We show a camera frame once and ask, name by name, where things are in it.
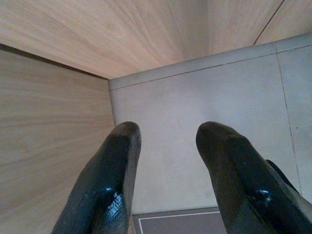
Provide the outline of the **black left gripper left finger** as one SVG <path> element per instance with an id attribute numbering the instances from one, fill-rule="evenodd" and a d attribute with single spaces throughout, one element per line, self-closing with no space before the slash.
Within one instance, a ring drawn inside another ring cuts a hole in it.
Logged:
<path id="1" fill-rule="evenodd" d="M 127 233 L 140 151 L 139 126 L 117 125 L 81 171 L 52 233 Z"/>

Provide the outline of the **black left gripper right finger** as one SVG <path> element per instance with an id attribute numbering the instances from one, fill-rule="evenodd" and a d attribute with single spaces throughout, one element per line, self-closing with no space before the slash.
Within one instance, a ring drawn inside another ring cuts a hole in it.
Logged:
<path id="1" fill-rule="evenodd" d="M 309 234 L 312 205 L 250 141 L 217 122 L 202 123 L 196 146 L 229 234 Z"/>

